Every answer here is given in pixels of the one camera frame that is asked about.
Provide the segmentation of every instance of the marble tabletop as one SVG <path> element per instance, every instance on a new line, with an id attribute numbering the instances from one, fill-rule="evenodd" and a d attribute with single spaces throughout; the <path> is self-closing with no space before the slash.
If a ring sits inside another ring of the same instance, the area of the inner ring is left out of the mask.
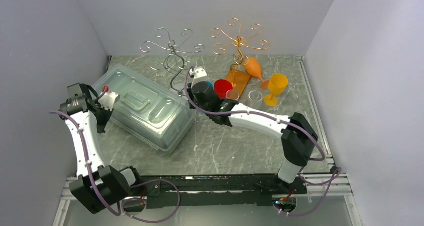
<path id="1" fill-rule="evenodd" d="M 318 132 L 315 114 L 310 104 L 302 71 L 295 56 L 256 55 L 262 65 L 263 78 L 282 73 L 289 85 L 278 99 L 278 105 L 262 105 L 260 110 L 276 115 L 303 114 Z M 123 65 L 141 73 L 156 83 L 170 88 L 172 74 L 165 70 L 152 70 L 150 62 L 155 55 L 113 56 L 109 67 Z M 233 62 L 231 55 L 191 55 L 188 66 L 204 67 L 212 83 L 223 79 Z M 261 81 L 251 78 L 240 102 L 246 101 L 248 92 L 258 90 Z M 277 173 L 284 159 L 282 143 L 276 138 L 244 129 L 215 124 L 206 115 L 196 111 L 195 122 L 173 154 L 167 154 L 146 145 L 140 139 L 109 122 L 106 133 L 99 135 L 100 147 L 107 163 L 117 170 L 135 167 L 141 175 L 216 175 L 216 174 L 262 174 Z M 320 157 L 315 149 L 312 157 Z M 328 173 L 325 161 L 310 161 L 304 173 Z"/>

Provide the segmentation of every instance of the red cup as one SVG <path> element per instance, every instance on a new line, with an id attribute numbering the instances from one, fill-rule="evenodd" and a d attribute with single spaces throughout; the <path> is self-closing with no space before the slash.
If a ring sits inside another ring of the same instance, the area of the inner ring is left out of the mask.
<path id="1" fill-rule="evenodd" d="M 233 89 L 233 85 L 225 79 L 220 79 L 215 82 L 213 89 L 220 99 L 225 99 L 228 90 Z"/>

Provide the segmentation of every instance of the table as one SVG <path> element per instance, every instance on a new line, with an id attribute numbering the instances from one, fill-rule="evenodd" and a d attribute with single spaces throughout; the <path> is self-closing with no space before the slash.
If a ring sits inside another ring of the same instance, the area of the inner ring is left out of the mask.
<path id="1" fill-rule="evenodd" d="M 301 113 L 308 119 L 315 132 L 318 132 L 316 115 L 311 107 L 297 57 L 285 55 L 255 55 L 255 57 L 262 65 L 262 76 L 265 80 L 275 73 L 282 73 L 289 80 L 289 85 L 279 96 L 278 105 L 267 107 L 263 104 L 260 110 L 289 116 L 295 112 Z M 169 83 L 173 75 L 165 70 L 155 71 L 150 68 L 150 62 L 157 58 L 155 55 L 113 56 L 109 68 L 120 64 L 170 88 Z M 225 78 L 229 66 L 234 61 L 232 55 L 191 55 L 187 60 L 190 62 L 189 67 L 204 67 L 212 83 Z M 176 82 L 182 83 L 183 80 L 178 78 Z M 251 90 L 258 90 L 260 84 L 259 79 L 251 78 L 240 102 L 246 100 Z M 106 162 L 117 170 L 133 166 L 142 176 L 276 174 L 285 160 L 280 140 L 249 129 L 217 125 L 199 111 L 196 111 L 193 127 L 171 155 L 146 145 L 112 122 L 105 130 L 106 134 L 99 136 L 99 142 Z M 312 157 L 320 157 L 316 149 Z M 303 172 L 328 173 L 329 166 L 326 161 L 310 161 Z"/>

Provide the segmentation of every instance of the wire stand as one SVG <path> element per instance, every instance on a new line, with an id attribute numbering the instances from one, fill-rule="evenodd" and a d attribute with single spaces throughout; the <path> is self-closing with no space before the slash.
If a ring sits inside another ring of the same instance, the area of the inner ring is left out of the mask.
<path id="1" fill-rule="evenodd" d="M 164 28 L 164 27 L 160 27 L 156 30 L 156 37 L 158 38 L 162 38 L 164 36 L 163 31 L 166 31 L 166 34 L 168 35 L 169 41 L 168 41 L 168 45 L 167 47 L 163 47 L 160 46 L 159 44 L 152 42 L 152 41 L 145 41 L 140 45 L 140 50 L 143 53 L 149 53 L 152 48 L 149 46 L 149 44 L 157 46 L 163 50 L 165 50 L 166 52 L 166 56 L 163 57 L 159 57 L 156 59 L 153 59 L 150 62 L 150 68 L 152 70 L 162 70 L 165 69 L 166 71 L 168 71 L 169 73 L 173 74 L 173 78 L 170 81 L 170 87 L 171 89 L 175 90 L 179 96 L 184 96 L 184 91 L 183 89 L 176 89 L 174 87 L 174 81 L 176 78 L 180 78 L 182 80 L 184 80 L 184 77 L 181 75 L 181 73 L 184 70 L 187 70 L 187 64 L 190 63 L 190 61 L 187 61 L 184 59 L 183 56 L 181 56 L 180 54 L 197 54 L 200 52 L 203 52 L 205 50 L 205 46 L 203 44 L 197 44 L 194 48 L 196 49 L 195 51 L 182 51 L 180 50 L 180 47 L 182 45 L 184 45 L 193 35 L 193 30 L 187 28 L 184 29 L 181 33 L 182 37 L 187 37 L 180 45 L 176 45 L 175 40 L 171 39 L 171 34 L 168 31 L 168 29 Z M 175 66 L 178 67 L 179 70 L 173 68 L 172 66 L 170 66 L 170 59 L 173 58 L 174 62 L 175 62 Z"/>
<path id="2" fill-rule="evenodd" d="M 242 22 L 238 19 L 238 18 L 231 18 L 230 20 L 228 20 L 228 24 L 230 26 L 234 26 L 236 25 L 236 23 L 238 23 L 238 35 L 237 37 L 230 37 L 226 32 L 224 32 L 222 29 L 220 28 L 214 28 L 209 32 L 209 35 L 212 38 L 218 38 L 220 36 L 220 33 L 223 33 L 225 36 L 227 36 L 227 38 L 229 38 L 230 40 L 232 40 L 231 43 L 215 43 L 212 47 L 212 51 L 214 54 L 216 55 L 224 55 L 226 54 L 227 50 L 223 47 L 220 47 L 219 50 L 220 52 L 218 52 L 216 50 L 217 46 L 235 46 L 236 47 L 236 52 L 233 55 L 234 57 L 234 63 L 230 66 L 229 70 L 232 73 L 232 75 L 234 76 L 234 82 L 236 81 L 236 75 L 235 75 L 235 71 L 234 70 L 240 70 L 239 67 L 241 66 L 245 66 L 248 64 L 249 62 L 249 58 L 244 55 L 242 53 L 241 48 L 242 47 L 246 47 L 248 49 L 254 49 L 254 50 L 267 50 L 270 47 L 270 43 L 267 40 L 261 39 L 259 41 L 259 44 L 261 47 L 253 47 L 253 46 L 249 46 L 247 45 L 247 43 L 253 39 L 254 37 L 260 35 L 263 31 L 263 27 L 262 25 L 260 25 L 259 23 L 253 23 L 250 26 L 250 29 L 252 30 L 260 30 L 258 33 L 256 33 L 255 35 L 251 36 L 248 39 L 245 39 L 244 37 L 241 36 L 242 33 Z"/>

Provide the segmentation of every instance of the white wall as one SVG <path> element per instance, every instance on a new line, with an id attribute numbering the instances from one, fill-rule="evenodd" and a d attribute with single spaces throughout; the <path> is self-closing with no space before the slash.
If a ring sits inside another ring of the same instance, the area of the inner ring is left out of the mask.
<path id="1" fill-rule="evenodd" d="M 0 0 L 0 225 L 52 225 L 76 157 L 48 112 L 106 59 L 77 0 Z"/>
<path id="2" fill-rule="evenodd" d="M 155 40 L 160 27 L 171 30 L 176 43 L 180 32 L 194 31 L 188 46 L 206 45 L 205 53 L 212 55 L 215 43 L 228 43 L 224 38 L 213 39 L 209 31 L 223 28 L 237 35 L 230 27 L 231 18 L 243 24 L 242 35 L 253 35 L 250 25 L 262 24 L 263 37 L 269 40 L 269 50 L 246 49 L 246 54 L 305 55 L 324 20 L 333 0 L 79 0 L 89 15 L 99 38 L 109 55 L 140 55 L 140 44 Z"/>
<path id="3" fill-rule="evenodd" d="M 306 54 L 364 225 L 423 224 L 423 29 L 423 0 L 335 0 Z"/>

